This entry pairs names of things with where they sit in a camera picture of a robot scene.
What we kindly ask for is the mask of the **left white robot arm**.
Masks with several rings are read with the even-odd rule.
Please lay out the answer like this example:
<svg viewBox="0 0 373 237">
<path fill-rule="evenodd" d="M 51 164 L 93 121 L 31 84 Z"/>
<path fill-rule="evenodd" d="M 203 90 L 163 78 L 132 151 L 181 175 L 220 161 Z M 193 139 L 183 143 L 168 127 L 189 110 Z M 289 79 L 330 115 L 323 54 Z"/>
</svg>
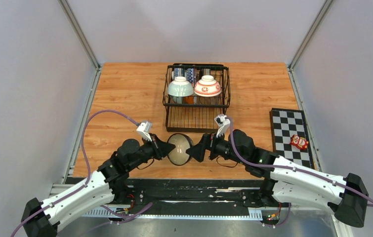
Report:
<svg viewBox="0 0 373 237">
<path fill-rule="evenodd" d="M 124 203 L 128 198 L 125 184 L 129 173 L 150 159 L 161 160 L 175 145 L 155 134 L 140 144 L 127 139 L 98 169 L 79 183 L 50 198 L 28 201 L 22 227 L 29 237 L 55 237 L 68 224 L 88 211 L 111 202 Z"/>
</svg>

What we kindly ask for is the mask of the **red rimmed bowl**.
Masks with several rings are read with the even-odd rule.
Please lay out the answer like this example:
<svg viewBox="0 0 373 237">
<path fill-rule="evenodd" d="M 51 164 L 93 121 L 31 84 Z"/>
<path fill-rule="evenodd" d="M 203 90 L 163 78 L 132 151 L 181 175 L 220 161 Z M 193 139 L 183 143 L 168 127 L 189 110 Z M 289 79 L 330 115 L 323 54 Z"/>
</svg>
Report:
<svg viewBox="0 0 373 237">
<path fill-rule="evenodd" d="M 195 83 L 194 93 L 202 97 L 214 97 L 221 93 L 221 86 L 211 75 L 204 75 Z"/>
</svg>

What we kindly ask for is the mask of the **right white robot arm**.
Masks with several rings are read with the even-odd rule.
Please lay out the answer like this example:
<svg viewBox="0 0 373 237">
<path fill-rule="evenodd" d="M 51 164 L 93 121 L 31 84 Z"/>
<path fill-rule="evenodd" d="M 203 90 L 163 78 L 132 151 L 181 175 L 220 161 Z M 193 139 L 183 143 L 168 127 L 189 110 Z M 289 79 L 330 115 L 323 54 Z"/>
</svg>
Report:
<svg viewBox="0 0 373 237">
<path fill-rule="evenodd" d="M 255 146 L 253 139 L 238 129 L 228 140 L 206 133 L 186 153 L 202 161 L 206 151 L 210 158 L 223 157 L 241 163 L 252 176 L 263 178 L 258 195 L 265 206 L 290 203 L 317 208 L 351 227 L 364 226 L 369 194 L 356 174 L 343 177 L 296 164 Z"/>
</svg>

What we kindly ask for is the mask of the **celadon bowl brown rim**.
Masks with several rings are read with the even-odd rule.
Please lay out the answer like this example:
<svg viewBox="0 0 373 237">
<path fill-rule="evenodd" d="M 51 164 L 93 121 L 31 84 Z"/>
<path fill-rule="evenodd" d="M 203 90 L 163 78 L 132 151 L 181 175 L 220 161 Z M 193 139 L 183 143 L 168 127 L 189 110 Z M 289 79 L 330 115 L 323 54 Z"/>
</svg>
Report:
<svg viewBox="0 0 373 237">
<path fill-rule="evenodd" d="M 172 96 L 171 99 L 172 99 L 173 103 L 176 103 L 176 104 L 182 104 L 183 103 L 183 97 Z"/>
</svg>

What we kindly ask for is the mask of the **celadon bowl black rim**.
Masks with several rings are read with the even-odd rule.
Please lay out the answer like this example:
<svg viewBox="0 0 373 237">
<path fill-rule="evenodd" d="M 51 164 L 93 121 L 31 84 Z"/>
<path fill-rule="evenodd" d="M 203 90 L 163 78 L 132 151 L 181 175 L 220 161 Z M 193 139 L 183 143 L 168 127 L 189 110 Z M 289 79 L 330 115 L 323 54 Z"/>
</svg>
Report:
<svg viewBox="0 0 373 237">
<path fill-rule="evenodd" d="M 192 84 L 185 77 L 175 77 L 168 85 L 168 94 L 175 97 L 187 97 L 194 93 Z"/>
</svg>

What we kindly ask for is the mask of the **red white patterned bowl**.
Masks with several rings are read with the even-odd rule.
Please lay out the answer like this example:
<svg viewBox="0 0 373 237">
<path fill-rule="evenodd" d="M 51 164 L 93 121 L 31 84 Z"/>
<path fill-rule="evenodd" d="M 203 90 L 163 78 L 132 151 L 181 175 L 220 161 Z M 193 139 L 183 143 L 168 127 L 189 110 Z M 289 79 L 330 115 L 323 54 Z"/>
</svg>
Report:
<svg viewBox="0 0 373 237">
<path fill-rule="evenodd" d="M 197 74 L 198 74 L 198 70 L 195 69 L 195 68 L 186 68 L 185 69 L 185 77 L 186 77 L 187 81 L 190 82 L 191 84 L 195 83 Z"/>
</svg>

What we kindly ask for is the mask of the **black wire dish rack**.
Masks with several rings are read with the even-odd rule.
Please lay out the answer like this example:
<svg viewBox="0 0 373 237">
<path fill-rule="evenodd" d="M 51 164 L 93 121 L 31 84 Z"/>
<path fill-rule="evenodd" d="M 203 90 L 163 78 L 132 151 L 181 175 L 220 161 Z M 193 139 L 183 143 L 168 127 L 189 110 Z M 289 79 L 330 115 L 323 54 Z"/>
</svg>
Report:
<svg viewBox="0 0 373 237">
<path fill-rule="evenodd" d="M 195 104 L 176 104 L 172 96 L 168 94 L 168 85 L 173 81 L 172 70 L 174 68 L 195 68 L 198 70 L 196 81 L 201 79 L 200 69 L 210 68 L 211 76 L 219 82 L 221 93 L 214 97 L 202 97 L 195 93 Z M 163 92 L 163 105 L 166 108 L 165 126 L 169 132 L 212 132 L 217 130 L 214 117 L 226 113 L 230 106 L 230 72 L 229 68 L 222 64 L 199 63 L 174 63 L 167 66 L 166 81 Z"/>
</svg>

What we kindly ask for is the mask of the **blue floral glazed bowl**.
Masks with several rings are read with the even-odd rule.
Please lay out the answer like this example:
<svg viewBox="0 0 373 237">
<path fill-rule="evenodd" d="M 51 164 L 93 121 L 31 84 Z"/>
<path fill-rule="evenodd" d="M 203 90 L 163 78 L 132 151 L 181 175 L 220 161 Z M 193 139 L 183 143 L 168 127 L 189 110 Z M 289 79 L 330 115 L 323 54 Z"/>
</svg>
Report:
<svg viewBox="0 0 373 237">
<path fill-rule="evenodd" d="M 190 161 L 191 156 L 186 153 L 186 150 L 194 144 L 189 136 L 183 133 L 175 133 L 168 138 L 167 142 L 175 145 L 175 148 L 167 155 L 172 164 L 183 166 Z"/>
</svg>

